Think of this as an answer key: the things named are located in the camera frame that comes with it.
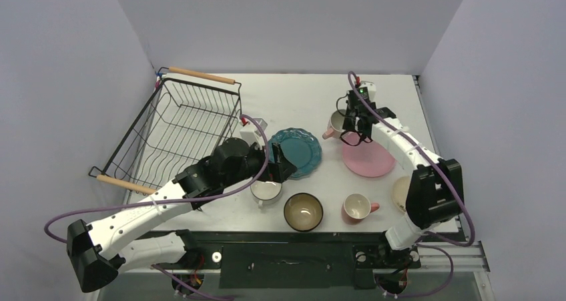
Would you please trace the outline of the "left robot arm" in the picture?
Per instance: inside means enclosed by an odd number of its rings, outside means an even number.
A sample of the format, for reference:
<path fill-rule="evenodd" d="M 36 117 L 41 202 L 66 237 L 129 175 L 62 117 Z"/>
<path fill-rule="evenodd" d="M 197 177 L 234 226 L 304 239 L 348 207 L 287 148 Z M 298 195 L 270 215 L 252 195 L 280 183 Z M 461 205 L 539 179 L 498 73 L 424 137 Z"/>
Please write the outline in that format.
<path fill-rule="evenodd" d="M 82 292 L 89 293 L 118 274 L 151 266 L 175 264 L 190 268 L 199 249 L 189 230 L 161 236 L 145 235 L 160 224 L 200 208 L 241 181 L 285 182 L 297 170 L 280 145 L 260 146 L 231 137 L 210 156 L 188 166 L 164 187 L 130 208 L 87 223 L 77 220 L 67 228 L 67 255 Z"/>

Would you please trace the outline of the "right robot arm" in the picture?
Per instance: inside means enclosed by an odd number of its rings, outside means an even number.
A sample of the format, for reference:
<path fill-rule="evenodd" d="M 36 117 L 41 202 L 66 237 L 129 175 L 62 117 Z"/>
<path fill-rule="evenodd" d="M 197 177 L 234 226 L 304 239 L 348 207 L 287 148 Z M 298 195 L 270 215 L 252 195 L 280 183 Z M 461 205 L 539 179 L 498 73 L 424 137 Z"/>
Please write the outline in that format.
<path fill-rule="evenodd" d="M 433 228 L 465 213 L 462 168 L 418 142 L 387 107 L 376 108 L 364 87 L 349 91 L 340 138 L 351 148 L 379 145 L 410 173 L 403 217 L 380 235 L 376 257 L 383 266 L 408 259 L 410 250 Z M 358 137 L 356 143 L 345 140 Z"/>

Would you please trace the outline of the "light pink mug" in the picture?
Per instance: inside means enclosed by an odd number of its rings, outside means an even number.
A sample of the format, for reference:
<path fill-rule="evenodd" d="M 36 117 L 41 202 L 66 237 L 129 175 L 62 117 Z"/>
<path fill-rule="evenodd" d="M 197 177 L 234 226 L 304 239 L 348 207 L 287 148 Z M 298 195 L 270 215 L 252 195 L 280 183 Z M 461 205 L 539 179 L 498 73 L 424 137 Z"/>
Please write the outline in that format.
<path fill-rule="evenodd" d="M 343 123 L 346 115 L 345 109 L 338 109 L 332 113 L 328 120 L 327 130 L 322 134 L 322 139 L 338 139 L 344 132 Z"/>

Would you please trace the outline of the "white cup with black rim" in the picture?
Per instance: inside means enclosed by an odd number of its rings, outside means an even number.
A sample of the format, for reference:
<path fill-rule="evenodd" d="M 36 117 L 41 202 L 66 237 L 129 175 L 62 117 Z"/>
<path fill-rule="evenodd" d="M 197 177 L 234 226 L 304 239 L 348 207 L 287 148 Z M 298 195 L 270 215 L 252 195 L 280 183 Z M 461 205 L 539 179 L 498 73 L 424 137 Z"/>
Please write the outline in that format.
<path fill-rule="evenodd" d="M 282 184 L 256 181 L 250 186 L 254 201 L 259 208 L 276 203 L 282 195 Z"/>

